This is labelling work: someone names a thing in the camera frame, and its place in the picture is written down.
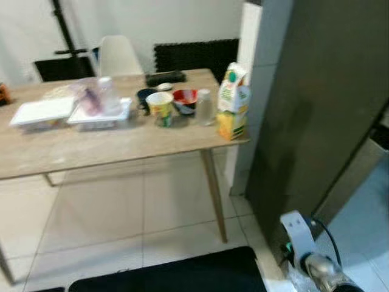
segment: refrigerator door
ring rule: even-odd
[[[387,0],[295,1],[246,189],[276,255],[280,215],[318,208],[384,110],[388,27]]]

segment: plastic cup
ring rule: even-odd
[[[96,116],[103,113],[102,100],[100,98],[100,88],[97,83],[98,78],[82,78],[71,84],[77,101],[88,116]]]
[[[156,92],[146,98],[151,114],[156,116],[156,123],[161,127],[171,126],[171,102],[173,95],[168,92]]]

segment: black mat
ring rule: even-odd
[[[69,292],[266,292],[249,247],[74,282]]]
[[[47,290],[39,290],[35,292],[65,292],[65,288],[53,288],[53,289],[47,289]]]
[[[239,39],[181,44],[156,44],[154,56],[157,72],[211,69],[221,83],[227,66],[236,61]]]

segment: black pole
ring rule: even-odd
[[[83,49],[76,50],[74,48],[74,43],[72,41],[69,29],[67,28],[66,20],[63,16],[63,13],[62,13],[60,0],[52,0],[52,4],[54,7],[53,14],[57,17],[58,23],[61,27],[61,31],[62,31],[63,37],[65,39],[65,42],[66,42],[67,48],[68,48],[67,51],[62,51],[62,52],[57,52],[57,53],[58,54],[71,54],[72,59],[74,61],[74,65],[77,68],[78,77],[79,78],[86,77],[87,74],[86,74],[84,65],[78,57],[78,53],[86,52],[86,50],[83,50]]]

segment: wooden table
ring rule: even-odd
[[[219,85],[210,70],[184,72],[187,82],[175,83],[173,90],[207,88],[216,106]],[[119,94],[133,98],[131,117],[118,129],[79,132],[74,128],[63,128],[27,134],[9,127],[11,118],[22,103],[39,100],[47,91],[70,83],[47,82],[10,90],[16,102],[0,107],[0,179],[44,175],[53,186],[49,173],[199,150],[221,238],[227,242],[212,148],[241,144],[248,139],[227,141],[219,136],[215,125],[202,127],[196,125],[193,118],[178,114],[173,117],[171,128],[155,126],[152,116],[143,116],[136,110],[136,92],[146,87],[143,75],[114,78]],[[8,280],[13,282],[1,249],[0,267]]]

